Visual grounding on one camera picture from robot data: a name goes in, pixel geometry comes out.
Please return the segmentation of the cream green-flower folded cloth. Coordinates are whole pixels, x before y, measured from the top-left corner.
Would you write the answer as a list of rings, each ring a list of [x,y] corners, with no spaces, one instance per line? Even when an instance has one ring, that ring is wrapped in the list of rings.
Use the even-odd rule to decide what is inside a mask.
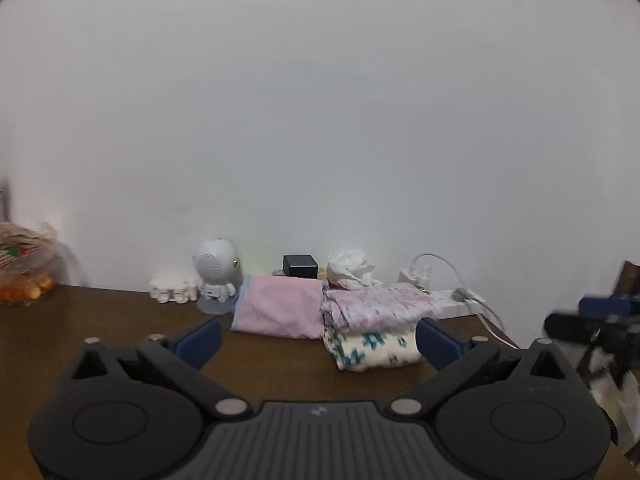
[[[327,327],[322,341],[341,372],[404,367],[423,360],[414,326],[369,333],[341,333]]]

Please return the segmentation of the white power strip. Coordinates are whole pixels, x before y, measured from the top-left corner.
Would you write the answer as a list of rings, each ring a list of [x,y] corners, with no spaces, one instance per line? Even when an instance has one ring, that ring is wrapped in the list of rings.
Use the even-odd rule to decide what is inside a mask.
[[[454,291],[433,290],[430,296],[435,300],[437,307],[436,318],[446,320],[446,318],[462,318],[462,316],[476,315],[483,313],[484,308],[477,301],[456,301],[452,298]]]

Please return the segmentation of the white letter ornament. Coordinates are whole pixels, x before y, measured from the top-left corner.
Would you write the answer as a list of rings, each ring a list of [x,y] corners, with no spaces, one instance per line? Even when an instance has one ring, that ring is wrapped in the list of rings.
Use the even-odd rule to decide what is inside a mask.
[[[198,300],[201,290],[201,281],[150,281],[150,297],[159,304],[187,304]]]

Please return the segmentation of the green spray bottle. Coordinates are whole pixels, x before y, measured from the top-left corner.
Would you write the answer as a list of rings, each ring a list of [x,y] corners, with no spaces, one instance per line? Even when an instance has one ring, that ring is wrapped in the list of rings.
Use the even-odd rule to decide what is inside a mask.
[[[417,255],[408,266],[402,268],[398,274],[399,283],[407,283],[429,294],[433,268],[425,262],[429,254]]]

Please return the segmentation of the folded pink cloth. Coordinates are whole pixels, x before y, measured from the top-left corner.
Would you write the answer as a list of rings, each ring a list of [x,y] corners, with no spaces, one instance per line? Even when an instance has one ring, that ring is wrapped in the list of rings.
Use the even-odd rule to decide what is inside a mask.
[[[279,275],[249,275],[235,300],[231,329],[260,336],[319,339],[326,282]]]

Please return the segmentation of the small black box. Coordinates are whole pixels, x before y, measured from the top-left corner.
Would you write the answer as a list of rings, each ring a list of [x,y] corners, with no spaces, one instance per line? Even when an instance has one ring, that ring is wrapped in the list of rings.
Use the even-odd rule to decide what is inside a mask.
[[[283,273],[289,278],[311,278],[318,276],[318,263],[312,255],[284,255]]]

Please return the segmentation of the white robot figurine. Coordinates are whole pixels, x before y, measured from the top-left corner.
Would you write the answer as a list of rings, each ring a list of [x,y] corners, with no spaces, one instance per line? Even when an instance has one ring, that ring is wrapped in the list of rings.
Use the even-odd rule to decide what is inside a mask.
[[[210,315],[230,313],[238,289],[240,258],[235,246],[226,238],[206,240],[195,253],[194,268],[198,281],[198,310]]]

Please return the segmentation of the pink floral garment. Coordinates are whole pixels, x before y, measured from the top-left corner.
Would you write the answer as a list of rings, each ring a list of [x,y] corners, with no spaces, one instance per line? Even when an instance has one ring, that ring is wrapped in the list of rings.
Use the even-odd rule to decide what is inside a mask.
[[[421,318],[438,318],[442,310],[442,303],[433,295],[408,283],[330,288],[320,308],[323,322],[339,332],[394,330]]]

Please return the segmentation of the clear snack bag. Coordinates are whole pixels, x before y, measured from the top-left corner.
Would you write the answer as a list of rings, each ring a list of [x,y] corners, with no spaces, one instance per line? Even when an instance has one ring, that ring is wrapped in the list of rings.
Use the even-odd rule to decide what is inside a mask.
[[[52,226],[39,229],[1,222],[2,306],[25,307],[43,300],[56,287],[62,259]]]

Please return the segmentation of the crumpled white tissue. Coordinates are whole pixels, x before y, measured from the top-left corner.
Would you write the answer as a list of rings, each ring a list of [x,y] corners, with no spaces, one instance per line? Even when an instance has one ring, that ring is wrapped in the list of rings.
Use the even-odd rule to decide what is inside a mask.
[[[374,270],[375,266],[368,263],[364,252],[349,249],[329,255],[326,278],[334,287],[358,290],[381,284],[374,277]]]

